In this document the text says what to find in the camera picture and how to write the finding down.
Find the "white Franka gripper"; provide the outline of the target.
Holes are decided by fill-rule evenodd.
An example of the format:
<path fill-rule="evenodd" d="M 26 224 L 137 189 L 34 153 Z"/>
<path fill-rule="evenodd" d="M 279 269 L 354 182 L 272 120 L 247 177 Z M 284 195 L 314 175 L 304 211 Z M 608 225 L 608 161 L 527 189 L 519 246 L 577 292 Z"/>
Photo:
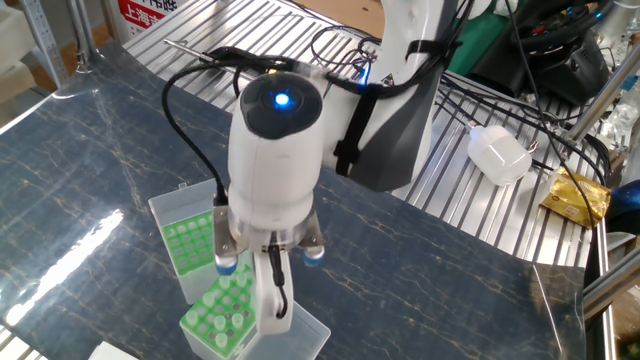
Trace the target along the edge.
<path fill-rule="evenodd" d="M 262 335 L 278 335 L 290 330 L 293 319 L 294 292 L 289 253 L 280 253 L 281 270 L 284 274 L 283 290 L 287 301 L 287 309 L 282 318 L 277 314 L 282 311 L 284 302 L 279 287 L 273 280 L 273 269 L 266 253 L 254 253 L 255 295 L 253 304 L 256 312 L 256 325 Z"/>

